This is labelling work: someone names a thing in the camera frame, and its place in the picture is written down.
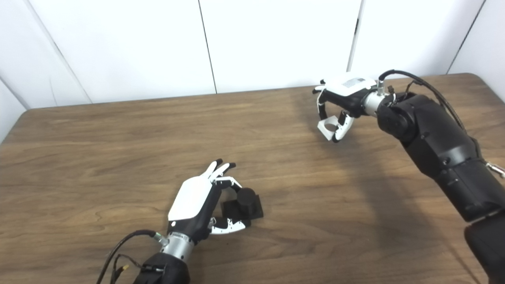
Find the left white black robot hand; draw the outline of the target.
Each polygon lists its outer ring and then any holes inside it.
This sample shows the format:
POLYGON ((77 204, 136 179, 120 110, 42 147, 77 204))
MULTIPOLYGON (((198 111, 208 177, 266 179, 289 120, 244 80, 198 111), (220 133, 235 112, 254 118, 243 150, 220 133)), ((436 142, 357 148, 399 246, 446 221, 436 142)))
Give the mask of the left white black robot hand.
POLYGON ((196 246, 211 234, 230 234, 251 226, 251 221, 231 217, 216 218, 211 224, 222 190, 235 191, 242 186, 231 176, 225 176, 235 163, 217 159, 200 175, 185 180, 168 213, 168 234, 183 234, 196 246))

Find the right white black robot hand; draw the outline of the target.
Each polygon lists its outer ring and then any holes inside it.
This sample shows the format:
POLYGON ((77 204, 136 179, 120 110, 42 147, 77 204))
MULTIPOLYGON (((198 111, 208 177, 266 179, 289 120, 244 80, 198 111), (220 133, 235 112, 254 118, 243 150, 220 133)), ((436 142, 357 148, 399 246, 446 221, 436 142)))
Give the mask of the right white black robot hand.
POLYGON ((334 79, 321 80, 320 85, 312 90, 312 94, 317 95, 316 106, 320 117, 318 129, 323 136, 334 143, 341 141, 354 120, 366 114, 364 99, 374 90, 376 82, 373 79, 351 73, 334 79), (327 114, 327 103, 342 108, 339 117, 327 114))

